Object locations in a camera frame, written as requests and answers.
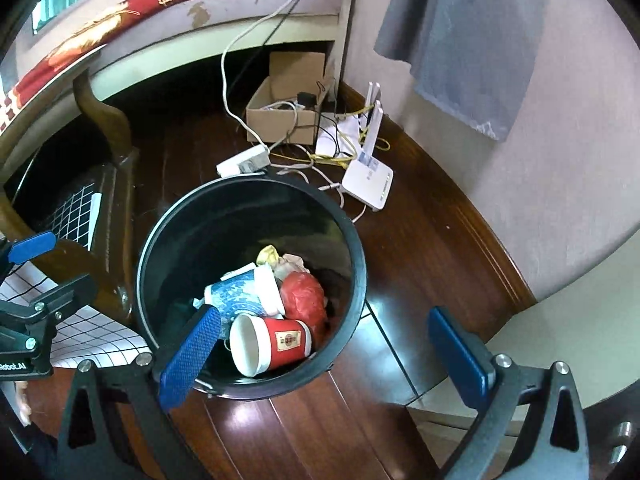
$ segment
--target red blanket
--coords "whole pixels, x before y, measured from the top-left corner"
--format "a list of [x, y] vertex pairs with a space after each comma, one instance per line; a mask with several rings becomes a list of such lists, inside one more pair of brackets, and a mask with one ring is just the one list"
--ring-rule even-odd
[[0, 132], [44, 85], [73, 62], [108, 43], [129, 27], [184, 0], [126, 0], [85, 23], [80, 30], [49, 52], [8, 92], [0, 111]]

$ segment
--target wall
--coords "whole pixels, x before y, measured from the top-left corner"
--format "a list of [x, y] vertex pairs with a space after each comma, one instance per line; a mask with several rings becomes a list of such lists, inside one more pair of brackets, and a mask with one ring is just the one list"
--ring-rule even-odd
[[640, 225], [640, 51], [606, 0], [550, 0], [527, 95], [504, 143], [412, 91], [373, 52], [389, 0], [356, 0], [344, 80], [383, 107], [460, 186], [539, 300]]

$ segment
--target power strip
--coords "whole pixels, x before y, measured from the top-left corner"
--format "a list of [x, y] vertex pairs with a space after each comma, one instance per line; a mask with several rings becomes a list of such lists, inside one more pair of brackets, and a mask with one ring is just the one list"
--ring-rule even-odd
[[241, 173], [255, 173], [270, 165], [269, 150], [266, 146], [258, 144], [244, 152], [220, 162], [216, 166], [219, 176], [233, 176]]

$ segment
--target trash can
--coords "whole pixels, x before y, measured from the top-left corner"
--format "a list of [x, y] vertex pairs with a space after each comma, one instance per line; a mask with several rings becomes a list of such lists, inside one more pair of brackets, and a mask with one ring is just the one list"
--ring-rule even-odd
[[367, 270], [356, 229], [337, 204], [293, 176], [245, 174], [208, 182], [175, 203], [148, 236], [136, 278], [136, 319], [149, 347], [172, 338], [195, 313], [191, 300], [273, 244], [301, 256], [328, 298], [329, 333], [306, 360], [242, 376], [219, 340], [197, 383], [237, 400], [291, 392], [329, 370], [358, 324]]

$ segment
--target blue gripper pad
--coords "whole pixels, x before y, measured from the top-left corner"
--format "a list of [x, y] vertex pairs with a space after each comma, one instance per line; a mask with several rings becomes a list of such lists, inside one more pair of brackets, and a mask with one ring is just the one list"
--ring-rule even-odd
[[165, 412], [184, 402], [219, 336], [219, 311], [203, 305], [180, 336], [158, 349], [154, 377], [159, 383], [158, 400]]
[[482, 410], [495, 383], [492, 355], [482, 340], [464, 330], [441, 306], [429, 312], [428, 333], [462, 401], [474, 410]]
[[21, 265], [36, 256], [48, 253], [55, 246], [56, 235], [51, 231], [45, 231], [13, 244], [7, 259], [11, 264]]

